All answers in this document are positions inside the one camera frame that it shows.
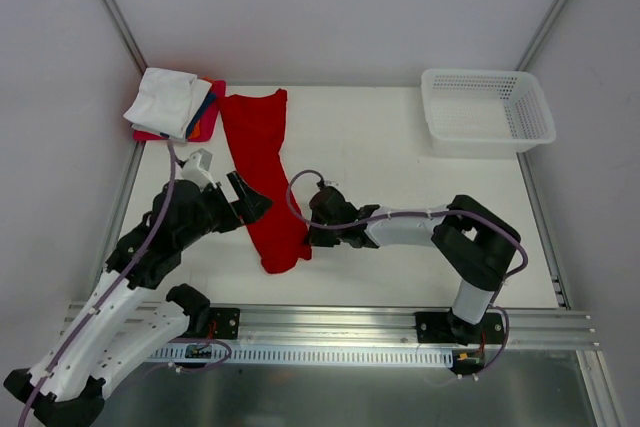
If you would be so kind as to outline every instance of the robotic arm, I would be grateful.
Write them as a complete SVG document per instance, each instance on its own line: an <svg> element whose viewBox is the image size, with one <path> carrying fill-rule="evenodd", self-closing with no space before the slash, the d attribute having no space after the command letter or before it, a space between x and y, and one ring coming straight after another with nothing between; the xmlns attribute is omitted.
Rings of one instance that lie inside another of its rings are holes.
<svg viewBox="0 0 640 427"><path fill-rule="evenodd" d="M238 200L229 202L220 184L211 181L210 162L211 154L201 149L181 163L183 180L175 181L166 215L135 268L116 283L158 221L168 185L142 222L118 241L89 301L55 348L31 369L14 370L5 379L5 388L21 402L31 401L34 415L47 427L91 425L105 399L153 351L185 334L206 336L210 301L187 284L172 288L166 302L131 332L116 334L180 264L184 249L208 233L256 222L271 207L236 172L227 177ZM96 307L107 292L106 301Z"/></svg>
<svg viewBox="0 0 640 427"><path fill-rule="evenodd" d="M457 195L451 204L432 209L432 213L379 205L357 209L323 180L318 188L320 191L309 202L310 245L334 247L345 242L354 248L377 249L393 244L437 248L462 277L447 317L450 333L462 345L478 338L480 321L500 290L515 245L520 242L518 232L467 195ZM353 223L358 225L326 227Z"/></svg>

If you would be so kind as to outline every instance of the white wall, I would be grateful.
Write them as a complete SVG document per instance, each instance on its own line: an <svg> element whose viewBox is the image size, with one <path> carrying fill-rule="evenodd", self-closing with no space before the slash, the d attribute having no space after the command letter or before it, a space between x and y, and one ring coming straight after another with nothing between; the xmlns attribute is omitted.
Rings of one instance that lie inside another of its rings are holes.
<svg viewBox="0 0 640 427"><path fill-rule="evenodd" d="M232 82L417 85L512 69L553 0L118 0L150 65Z"/></svg>
<svg viewBox="0 0 640 427"><path fill-rule="evenodd" d="M95 272L139 75L99 0L0 0L0 377L37 360ZM0 389L0 425L20 410Z"/></svg>
<svg viewBox="0 0 640 427"><path fill-rule="evenodd" d="M532 72L558 140L533 152L578 308L640 425L640 0L572 0Z"/></svg>

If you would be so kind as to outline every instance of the black mounting plate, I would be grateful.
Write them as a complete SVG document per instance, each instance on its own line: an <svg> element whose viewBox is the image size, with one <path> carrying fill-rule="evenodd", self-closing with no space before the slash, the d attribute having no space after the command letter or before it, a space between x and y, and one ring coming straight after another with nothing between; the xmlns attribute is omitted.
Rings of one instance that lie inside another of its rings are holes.
<svg viewBox="0 0 640 427"><path fill-rule="evenodd" d="M451 333L447 312L416 312L416 334L419 344L457 344ZM469 343L481 344L482 333L485 336L485 345L502 345L504 342L504 325L499 313L487 312L480 321L481 329L476 339Z"/></svg>
<svg viewBox="0 0 640 427"><path fill-rule="evenodd" d="M213 338L218 340L237 340L240 330L240 309L211 307L209 324L213 324Z"/></svg>

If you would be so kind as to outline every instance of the stack of folded cloths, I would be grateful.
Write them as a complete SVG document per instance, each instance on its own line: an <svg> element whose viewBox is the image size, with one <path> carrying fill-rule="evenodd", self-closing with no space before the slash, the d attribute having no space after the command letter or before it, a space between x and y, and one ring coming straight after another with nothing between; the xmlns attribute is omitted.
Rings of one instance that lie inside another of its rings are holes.
<svg viewBox="0 0 640 427"><path fill-rule="evenodd" d="M216 100L224 97L225 89L224 81L149 68L124 117L133 124L137 141L206 142L218 116Z"/></svg>

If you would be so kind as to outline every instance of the white table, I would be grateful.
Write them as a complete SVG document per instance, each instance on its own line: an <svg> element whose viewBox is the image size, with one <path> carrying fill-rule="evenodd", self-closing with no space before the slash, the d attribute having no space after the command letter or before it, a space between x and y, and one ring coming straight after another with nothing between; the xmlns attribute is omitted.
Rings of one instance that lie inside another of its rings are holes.
<svg viewBox="0 0 640 427"><path fill-rule="evenodd" d="M497 304L558 306L524 181L510 160L441 159L432 155L418 88L283 87L289 92L287 133L281 151L291 178L304 168L339 183L347 200L360 206L435 207L469 194L511 224L522 236L529 267L511 278ZM230 87L228 95L261 97L277 87ZM234 169L222 122L206 144L178 146L185 158L204 147L214 154L212 174L224 180ZM127 208L123 232L148 211L167 182L169 157L163 142L147 142ZM303 213L316 192L315 179L294 189ZM520 263L516 254L512 267ZM212 302L234 304L450 306L459 276L436 249L392 246L378 250L315 248L311 261L268 275L245 229L212 234L191 246L182 264L154 293L164 297L187 282Z"/></svg>

